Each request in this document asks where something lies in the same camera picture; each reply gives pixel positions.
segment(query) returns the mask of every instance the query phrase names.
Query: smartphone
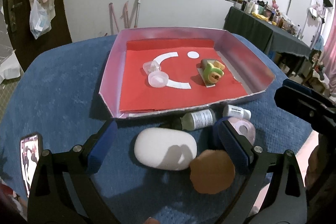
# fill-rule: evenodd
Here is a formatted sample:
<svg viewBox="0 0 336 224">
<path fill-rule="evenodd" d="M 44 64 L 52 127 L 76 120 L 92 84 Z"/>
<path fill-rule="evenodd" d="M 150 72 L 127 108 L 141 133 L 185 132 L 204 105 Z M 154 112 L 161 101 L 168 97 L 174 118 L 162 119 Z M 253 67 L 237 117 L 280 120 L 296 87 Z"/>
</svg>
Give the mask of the smartphone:
<svg viewBox="0 0 336 224">
<path fill-rule="evenodd" d="M 20 141 L 21 171 L 27 196 L 33 181 L 37 162 L 43 151 L 42 136 L 35 132 L 23 137 Z"/>
</svg>

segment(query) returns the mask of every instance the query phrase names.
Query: pink box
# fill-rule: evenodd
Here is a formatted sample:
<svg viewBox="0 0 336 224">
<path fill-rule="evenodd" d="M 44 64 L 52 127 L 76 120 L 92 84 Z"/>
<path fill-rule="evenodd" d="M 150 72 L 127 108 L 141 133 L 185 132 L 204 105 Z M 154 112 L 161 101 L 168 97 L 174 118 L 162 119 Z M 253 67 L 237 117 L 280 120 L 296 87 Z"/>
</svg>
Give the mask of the pink box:
<svg viewBox="0 0 336 224">
<path fill-rule="evenodd" d="M 119 110 L 121 88 L 126 60 L 126 43 L 151 38 L 182 39 L 207 38 L 214 41 L 214 49 L 222 58 L 234 77 L 240 81 L 247 94 L 240 98 L 231 98 L 221 102 L 209 102 L 206 105 L 184 109 L 169 109 L 146 113 L 122 113 Z M 256 100 L 275 79 L 271 70 L 239 39 L 226 30 L 192 27 L 152 27 L 122 30 L 111 49 L 107 60 L 99 94 L 114 118 L 142 117 L 172 111 L 197 110 L 217 103 L 238 104 Z"/>
</svg>

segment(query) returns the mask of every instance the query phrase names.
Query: dark brown door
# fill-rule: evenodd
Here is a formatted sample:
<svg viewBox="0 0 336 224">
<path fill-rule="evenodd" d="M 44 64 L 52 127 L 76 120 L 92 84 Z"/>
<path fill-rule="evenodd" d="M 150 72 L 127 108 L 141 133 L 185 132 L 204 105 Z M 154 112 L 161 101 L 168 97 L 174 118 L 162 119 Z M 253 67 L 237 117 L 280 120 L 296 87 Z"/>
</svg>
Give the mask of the dark brown door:
<svg viewBox="0 0 336 224">
<path fill-rule="evenodd" d="M 17 59 L 24 71 L 33 62 L 33 60 L 42 52 L 71 43 L 70 32 L 64 11 L 63 0 L 55 0 L 56 16 L 51 21 L 51 30 L 46 34 L 34 39 L 30 32 L 29 0 L 13 0 L 14 5 L 22 2 L 22 5 L 14 8 L 16 17 L 16 31 L 11 31 L 11 25 L 8 15 L 8 1 L 3 0 L 3 8 L 6 24 L 8 25 L 8 35 L 12 43 Z"/>
</svg>

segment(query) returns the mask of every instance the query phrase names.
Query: green table cloth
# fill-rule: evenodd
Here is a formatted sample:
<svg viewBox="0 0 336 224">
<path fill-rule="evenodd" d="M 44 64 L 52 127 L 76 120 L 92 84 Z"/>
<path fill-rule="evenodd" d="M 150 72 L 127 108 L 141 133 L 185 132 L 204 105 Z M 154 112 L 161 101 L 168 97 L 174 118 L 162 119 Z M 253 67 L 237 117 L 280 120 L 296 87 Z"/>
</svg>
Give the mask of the green table cloth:
<svg viewBox="0 0 336 224">
<path fill-rule="evenodd" d="M 224 30 L 241 35 L 266 55 L 286 52 L 308 59 L 311 52 L 304 42 L 290 33 L 235 7 L 230 8 L 225 18 Z"/>
</svg>

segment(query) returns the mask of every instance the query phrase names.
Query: blue tablecloth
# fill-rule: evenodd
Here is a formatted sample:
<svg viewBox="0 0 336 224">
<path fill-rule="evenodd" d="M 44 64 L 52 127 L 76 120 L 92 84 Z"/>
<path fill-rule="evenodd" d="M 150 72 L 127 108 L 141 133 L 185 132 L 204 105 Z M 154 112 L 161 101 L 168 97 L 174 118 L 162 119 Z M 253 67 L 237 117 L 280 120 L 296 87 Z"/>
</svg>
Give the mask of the blue tablecloth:
<svg viewBox="0 0 336 224">
<path fill-rule="evenodd" d="M 308 123 L 276 107 L 273 97 L 285 74 L 260 50 L 236 35 L 276 75 L 263 97 L 244 105 L 257 129 L 256 145 L 271 152 L 295 153 L 308 138 Z M 68 44 L 36 58 L 6 109 L 0 124 L 0 177 L 25 195 L 20 139 L 32 132 L 43 136 L 44 149 L 68 151 L 83 144 L 109 117 L 98 90 L 115 36 Z M 244 177 L 217 195 L 197 193 L 189 170 L 168 172 L 142 166 L 133 153 L 135 138 L 165 117 L 118 121 L 118 134 L 99 172 L 92 177 L 107 206 L 121 223 L 140 224 L 148 217 L 164 223 L 213 223 L 232 201 Z M 209 128 L 192 132 L 198 154 L 207 148 Z"/>
</svg>

